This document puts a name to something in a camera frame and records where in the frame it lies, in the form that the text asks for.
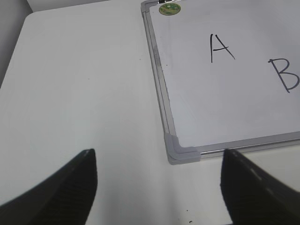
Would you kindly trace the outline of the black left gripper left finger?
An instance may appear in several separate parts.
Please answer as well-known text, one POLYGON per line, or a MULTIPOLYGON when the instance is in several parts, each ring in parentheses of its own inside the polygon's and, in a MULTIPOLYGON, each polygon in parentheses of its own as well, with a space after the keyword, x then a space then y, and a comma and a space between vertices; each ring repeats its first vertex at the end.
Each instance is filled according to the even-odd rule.
POLYGON ((1 205, 0 223, 84 225, 96 191, 96 153, 83 150, 49 178, 1 205))

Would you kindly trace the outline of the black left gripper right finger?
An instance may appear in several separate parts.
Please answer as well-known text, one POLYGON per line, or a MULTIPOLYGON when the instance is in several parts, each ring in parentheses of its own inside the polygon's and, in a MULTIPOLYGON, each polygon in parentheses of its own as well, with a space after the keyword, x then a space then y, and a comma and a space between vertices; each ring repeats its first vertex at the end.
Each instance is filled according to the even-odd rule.
POLYGON ((300 194, 236 150, 225 150, 221 193, 234 225, 298 225, 300 194))

